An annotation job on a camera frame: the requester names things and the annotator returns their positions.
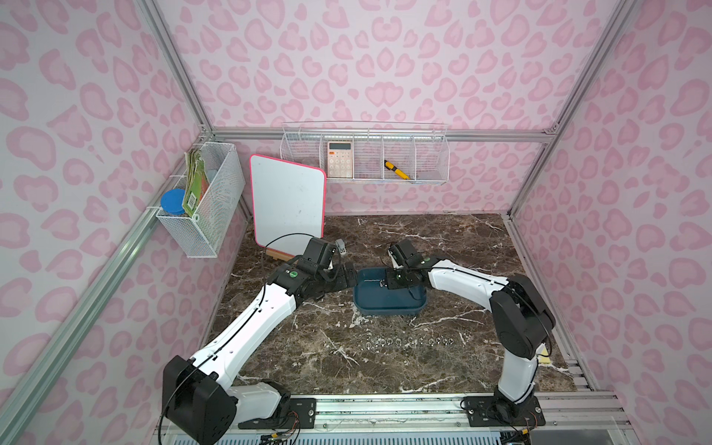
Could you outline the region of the teal plastic storage box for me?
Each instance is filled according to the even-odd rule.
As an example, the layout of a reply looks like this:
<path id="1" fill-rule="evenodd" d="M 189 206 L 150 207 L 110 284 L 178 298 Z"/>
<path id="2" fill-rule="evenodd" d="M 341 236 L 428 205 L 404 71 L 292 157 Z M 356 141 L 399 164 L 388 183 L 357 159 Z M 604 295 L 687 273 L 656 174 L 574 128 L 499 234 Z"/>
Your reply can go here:
<path id="1" fill-rule="evenodd" d="M 392 316 L 418 315 L 428 303 L 423 286 L 407 289 L 380 287 L 387 268 L 363 269 L 357 274 L 353 303 L 362 315 Z"/>

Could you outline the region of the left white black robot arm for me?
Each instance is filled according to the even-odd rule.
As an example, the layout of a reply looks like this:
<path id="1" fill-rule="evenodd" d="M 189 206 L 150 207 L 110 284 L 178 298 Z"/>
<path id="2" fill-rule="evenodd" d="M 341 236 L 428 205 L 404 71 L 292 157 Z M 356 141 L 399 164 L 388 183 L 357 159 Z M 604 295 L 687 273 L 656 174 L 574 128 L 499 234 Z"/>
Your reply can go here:
<path id="1" fill-rule="evenodd" d="M 216 443 L 233 424 L 265 421 L 282 426 L 290 393 L 272 381 L 233 386 L 237 375 L 271 332 L 305 300 L 352 289 L 351 263 L 309 272 L 299 260 L 281 264 L 248 308 L 213 341 L 163 369 L 161 419 L 170 420 L 199 444 Z"/>

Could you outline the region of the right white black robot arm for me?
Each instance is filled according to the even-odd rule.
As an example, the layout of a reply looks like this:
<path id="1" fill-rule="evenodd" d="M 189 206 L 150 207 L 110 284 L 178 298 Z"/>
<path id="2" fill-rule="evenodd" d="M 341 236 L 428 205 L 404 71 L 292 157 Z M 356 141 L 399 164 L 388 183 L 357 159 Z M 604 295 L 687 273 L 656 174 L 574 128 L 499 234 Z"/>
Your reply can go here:
<path id="1" fill-rule="evenodd" d="M 491 313 L 504 365 L 494 400 L 518 407 L 534 391 L 538 356 L 556 327 L 556 319 L 528 276 L 490 276 L 439 256 L 416 250 L 409 239 L 389 246 L 389 289 L 424 286 L 470 300 Z"/>

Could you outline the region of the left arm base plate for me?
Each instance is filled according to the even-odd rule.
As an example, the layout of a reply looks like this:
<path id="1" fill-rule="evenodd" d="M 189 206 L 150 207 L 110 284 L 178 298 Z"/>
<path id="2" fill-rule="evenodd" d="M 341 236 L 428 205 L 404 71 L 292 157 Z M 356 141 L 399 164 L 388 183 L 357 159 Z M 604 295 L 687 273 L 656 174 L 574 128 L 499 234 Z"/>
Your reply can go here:
<path id="1" fill-rule="evenodd" d="M 276 412 L 266 419 L 256 418 L 238 424 L 239 429 L 291 429 L 296 423 L 298 428 L 313 429 L 317 413 L 315 398 L 298 397 L 288 402 L 281 402 Z"/>

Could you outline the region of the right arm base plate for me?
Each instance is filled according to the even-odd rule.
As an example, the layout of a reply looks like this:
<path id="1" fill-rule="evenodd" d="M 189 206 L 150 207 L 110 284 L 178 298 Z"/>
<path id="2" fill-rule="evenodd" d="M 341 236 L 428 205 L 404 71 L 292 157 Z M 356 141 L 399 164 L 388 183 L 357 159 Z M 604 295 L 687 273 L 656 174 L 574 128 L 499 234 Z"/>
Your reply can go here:
<path id="1" fill-rule="evenodd" d="M 537 428 L 547 421 L 539 400 L 528 396 L 521 403 L 513 403 L 504 397 L 470 396 L 460 402 L 472 428 Z"/>

